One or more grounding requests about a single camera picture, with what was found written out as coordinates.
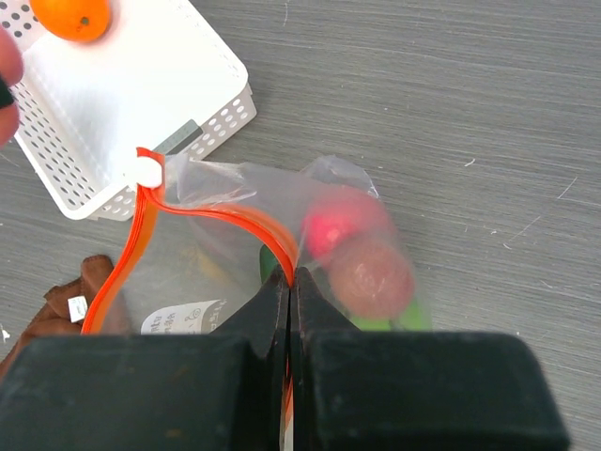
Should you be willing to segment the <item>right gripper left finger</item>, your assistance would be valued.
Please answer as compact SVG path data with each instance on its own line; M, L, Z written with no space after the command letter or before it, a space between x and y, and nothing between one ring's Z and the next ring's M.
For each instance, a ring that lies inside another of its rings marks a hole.
M279 450L289 288L275 270L210 334L56 335L1 384L5 450Z

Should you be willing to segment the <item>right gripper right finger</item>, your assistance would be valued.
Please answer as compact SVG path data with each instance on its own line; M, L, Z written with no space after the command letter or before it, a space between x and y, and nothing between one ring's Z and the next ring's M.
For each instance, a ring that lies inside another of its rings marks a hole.
M536 356L487 332L364 332L306 269L290 291L297 450L566 450Z

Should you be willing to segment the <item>clear zip top bag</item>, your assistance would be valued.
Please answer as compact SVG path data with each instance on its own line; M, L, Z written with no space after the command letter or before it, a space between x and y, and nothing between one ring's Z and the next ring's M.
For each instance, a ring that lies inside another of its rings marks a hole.
M289 301L284 445L279 450L295 449L289 310L297 270L306 269L325 299L350 321L354 315L331 291L327 274L331 257L359 237L381 238L408 258L416 282L412 301L422 303L413 265L395 225L393 233L367 232L350 238L322 259L312 258L305 247L302 222L311 204L334 186L356 188L379 199L372 180L359 166L334 156L316 159L295 172L140 149L134 164L142 178L131 231L87 310L83 333L210 334L249 302L273 271L281 270ZM214 282L195 272L187 258L191 248L214 258L233 283Z

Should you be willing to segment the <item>pink peach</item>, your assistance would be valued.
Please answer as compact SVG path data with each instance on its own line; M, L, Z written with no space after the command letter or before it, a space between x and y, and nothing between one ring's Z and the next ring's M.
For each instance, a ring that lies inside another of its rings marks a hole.
M22 80L23 59L16 42L4 28L1 28L0 39L0 145L4 146L19 128L19 109L10 89Z

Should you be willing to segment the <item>orange fruit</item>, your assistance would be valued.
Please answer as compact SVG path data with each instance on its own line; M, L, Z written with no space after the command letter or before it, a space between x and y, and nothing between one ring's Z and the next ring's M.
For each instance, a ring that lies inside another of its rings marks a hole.
M107 0L31 0L30 7L48 32L73 42L100 39L112 21Z

